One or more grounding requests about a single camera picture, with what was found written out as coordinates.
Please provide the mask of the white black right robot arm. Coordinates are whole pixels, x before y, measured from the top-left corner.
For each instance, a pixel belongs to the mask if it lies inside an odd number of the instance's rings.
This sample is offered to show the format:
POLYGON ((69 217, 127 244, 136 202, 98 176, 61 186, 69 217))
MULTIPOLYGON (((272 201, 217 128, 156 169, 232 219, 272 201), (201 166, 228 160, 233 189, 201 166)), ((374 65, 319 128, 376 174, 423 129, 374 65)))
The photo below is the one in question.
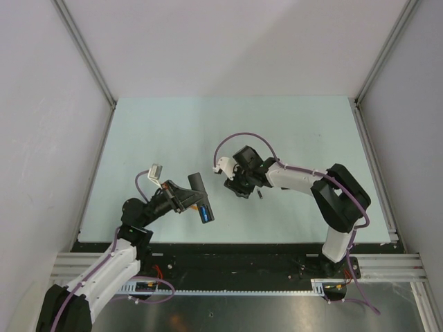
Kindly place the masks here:
POLYGON ((321 277, 336 277, 343 271, 356 231, 370 223, 367 208, 371 198, 341 164, 324 172, 303 169, 285 165, 276 156, 264 160, 247 145, 233 157, 215 161, 213 171, 225 174, 224 186, 240 198, 247 199, 260 187, 293 190, 313 197, 328 225, 326 240, 316 258, 301 259, 299 264, 321 277))

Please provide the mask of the black remote control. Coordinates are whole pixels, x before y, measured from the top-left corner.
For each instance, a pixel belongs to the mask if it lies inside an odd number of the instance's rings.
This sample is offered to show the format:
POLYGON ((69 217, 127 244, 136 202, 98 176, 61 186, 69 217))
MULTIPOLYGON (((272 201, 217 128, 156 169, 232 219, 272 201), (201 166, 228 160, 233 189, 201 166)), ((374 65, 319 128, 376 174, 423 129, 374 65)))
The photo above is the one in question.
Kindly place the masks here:
POLYGON ((202 198, 196 203, 197 209, 203 224, 214 221, 214 214, 208 199, 208 194, 204 186, 201 174, 199 172, 188 176, 188 181, 191 189, 197 191, 202 195, 202 198))

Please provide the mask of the right aluminium frame post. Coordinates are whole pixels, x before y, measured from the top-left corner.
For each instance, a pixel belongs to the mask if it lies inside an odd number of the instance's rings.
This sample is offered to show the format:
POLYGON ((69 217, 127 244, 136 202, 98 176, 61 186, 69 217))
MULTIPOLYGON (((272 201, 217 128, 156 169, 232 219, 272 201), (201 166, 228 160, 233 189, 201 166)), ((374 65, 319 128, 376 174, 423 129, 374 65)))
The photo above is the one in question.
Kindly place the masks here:
POLYGON ((364 101, 366 95, 372 88, 383 67, 388 62, 391 54, 395 50, 395 47, 399 43, 402 35, 405 33, 406 28, 408 27, 421 3, 422 1, 420 0, 407 0, 403 6, 398 18, 396 19, 385 42, 383 43, 383 46, 381 47, 374 64, 371 66, 363 85, 354 98, 355 105, 359 106, 364 101))

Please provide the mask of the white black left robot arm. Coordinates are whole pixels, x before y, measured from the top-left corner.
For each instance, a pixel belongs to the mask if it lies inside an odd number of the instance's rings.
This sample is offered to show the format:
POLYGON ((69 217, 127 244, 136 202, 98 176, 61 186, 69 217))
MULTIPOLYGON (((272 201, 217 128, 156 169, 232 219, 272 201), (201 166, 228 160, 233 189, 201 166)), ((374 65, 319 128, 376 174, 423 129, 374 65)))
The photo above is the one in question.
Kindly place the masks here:
POLYGON ((102 256, 67 285, 54 284, 46 291, 37 331, 90 331, 101 310, 126 282, 152 271, 153 233, 146 226, 155 220, 168 212, 182 213, 196 205, 201 220, 212 221, 214 217, 200 175, 191 174, 188 180, 188 189, 171 180, 162 183, 148 202, 126 200, 122 224, 102 256))

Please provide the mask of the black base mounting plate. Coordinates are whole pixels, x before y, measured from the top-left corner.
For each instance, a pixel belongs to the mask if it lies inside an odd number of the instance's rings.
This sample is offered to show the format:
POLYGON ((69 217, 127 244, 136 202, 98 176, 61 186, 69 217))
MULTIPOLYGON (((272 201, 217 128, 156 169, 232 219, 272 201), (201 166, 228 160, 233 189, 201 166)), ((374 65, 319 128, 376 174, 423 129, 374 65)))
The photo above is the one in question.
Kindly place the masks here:
POLYGON ((356 244, 351 262, 346 261, 332 277, 321 277, 305 267, 301 259, 321 252, 313 244, 220 244, 152 243, 152 265, 140 276, 160 276, 178 291, 305 291, 311 279, 342 279, 346 272, 360 273, 357 255, 399 255, 400 244, 356 244))

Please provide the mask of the aluminium frame post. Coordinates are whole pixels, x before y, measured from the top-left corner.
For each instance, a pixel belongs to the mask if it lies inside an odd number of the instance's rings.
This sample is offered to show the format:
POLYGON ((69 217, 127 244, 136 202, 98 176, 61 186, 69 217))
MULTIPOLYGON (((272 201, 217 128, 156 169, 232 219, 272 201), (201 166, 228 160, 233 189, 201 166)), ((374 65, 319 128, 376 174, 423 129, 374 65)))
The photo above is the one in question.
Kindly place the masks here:
POLYGON ((395 47, 399 43, 402 35, 405 33, 406 28, 408 27, 421 3, 422 1, 420 0, 407 0, 403 6, 398 18, 396 19, 385 42, 383 43, 383 46, 381 47, 374 64, 371 66, 363 85, 354 98, 355 105, 359 106, 364 101, 366 95, 372 88, 383 67, 388 62, 391 54, 395 50, 395 47))
POLYGON ((53 7, 55 8, 57 14, 60 17, 61 22, 64 24, 67 33, 72 39, 73 44, 77 48, 80 57, 83 59, 84 64, 86 65, 88 71, 90 72, 93 80, 97 84, 101 94, 107 101, 107 104, 110 106, 111 110, 114 110, 117 104, 115 97, 113 96, 111 89, 106 83, 105 77, 102 74, 90 48, 87 45, 87 42, 79 29, 77 23, 69 7, 66 2, 63 0, 51 0, 53 7))

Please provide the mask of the blue battery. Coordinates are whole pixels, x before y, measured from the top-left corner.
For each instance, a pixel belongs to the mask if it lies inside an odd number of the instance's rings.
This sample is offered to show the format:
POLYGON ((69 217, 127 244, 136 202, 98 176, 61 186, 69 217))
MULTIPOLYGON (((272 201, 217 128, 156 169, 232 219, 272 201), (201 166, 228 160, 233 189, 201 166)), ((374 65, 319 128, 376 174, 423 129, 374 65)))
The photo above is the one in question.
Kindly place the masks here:
POLYGON ((205 206, 202 206, 200 208, 200 212, 203 223, 207 223, 213 220, 211 213, 208 211, 208 209, 205 206))

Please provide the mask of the left aluminium frame post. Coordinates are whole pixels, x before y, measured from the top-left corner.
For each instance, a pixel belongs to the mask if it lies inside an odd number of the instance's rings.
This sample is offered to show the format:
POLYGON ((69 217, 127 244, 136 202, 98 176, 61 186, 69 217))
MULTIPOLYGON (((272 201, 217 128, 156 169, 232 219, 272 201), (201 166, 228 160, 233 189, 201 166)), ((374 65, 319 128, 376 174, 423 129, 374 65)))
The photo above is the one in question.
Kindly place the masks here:
POLYGON ((114 110, 117 104, 115 97, 113 96, 111 89, 106 83, 105 77, 102 74, 90 48, 87 45, 87 42, 79 29, 77 23, 69 7, 66 2, 63 0, 51 0, 53 7, 55 8, 57 14, 60 17, 61 22, 64 24, 67 33, 72 39, 73 44, 77 48, 80 57, 83 59, 84 64, 86 65, 88 71, 90 72, 93 80, 97 84, 101 94, 107 101, 107 104, 110 106, 111 110, 114 110))

